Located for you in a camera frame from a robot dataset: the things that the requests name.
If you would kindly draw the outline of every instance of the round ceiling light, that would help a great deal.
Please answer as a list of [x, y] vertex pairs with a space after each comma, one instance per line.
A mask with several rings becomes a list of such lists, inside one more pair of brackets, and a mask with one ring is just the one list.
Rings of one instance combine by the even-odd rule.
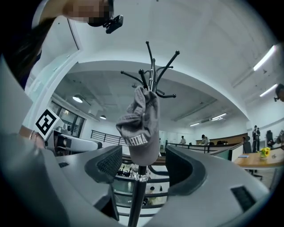
[[82, 102], [83, 102], [82, 98], [81, 98], [79, 95], [74, 95], [74, 96], [73, 96], [73, 99], [74, 99], [76, 102], [79, 102], [79, 103], [82, 103]]

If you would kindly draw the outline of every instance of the wooden counter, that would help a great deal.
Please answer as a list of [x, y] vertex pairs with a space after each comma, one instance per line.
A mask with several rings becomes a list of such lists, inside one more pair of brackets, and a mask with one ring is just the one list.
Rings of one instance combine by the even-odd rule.
[[260, 159], [260, 153], [249, 153], [247, 158], [237, 158], [234, 163], [245, 169], [266, 169], [284, 166], [284, 150], [271, 150], [266, 160]]

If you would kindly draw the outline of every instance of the wooden desk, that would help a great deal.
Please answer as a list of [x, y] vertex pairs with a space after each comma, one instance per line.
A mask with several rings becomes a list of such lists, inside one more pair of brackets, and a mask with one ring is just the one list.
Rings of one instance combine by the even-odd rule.
[[234, 163], [245, 169], [268, 169], [284, 166], [284, 150], [281, 148], [271, 150], [266, 160], [260, 159], [260, 153], [249, 153], [247, 158], [237, 158]]

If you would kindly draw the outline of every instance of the window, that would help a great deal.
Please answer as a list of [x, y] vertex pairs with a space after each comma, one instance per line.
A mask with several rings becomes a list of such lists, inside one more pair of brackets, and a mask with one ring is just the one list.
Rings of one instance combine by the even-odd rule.
[[51, 102], [49, 108], [63, 121], [71, 127], [71, 135], [79, 137], [84, 123], [84, 118], [70, 112], [69, 110]]

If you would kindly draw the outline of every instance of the gray cap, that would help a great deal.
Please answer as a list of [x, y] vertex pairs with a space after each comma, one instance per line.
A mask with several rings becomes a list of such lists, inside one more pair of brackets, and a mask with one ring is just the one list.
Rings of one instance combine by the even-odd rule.
[[160, 151], [159, 118], [160, 104], [157, 95], [142, 86], [137, 87], [127, 114], [116, 124], [135, 164], [147, 166], [157, 160]]

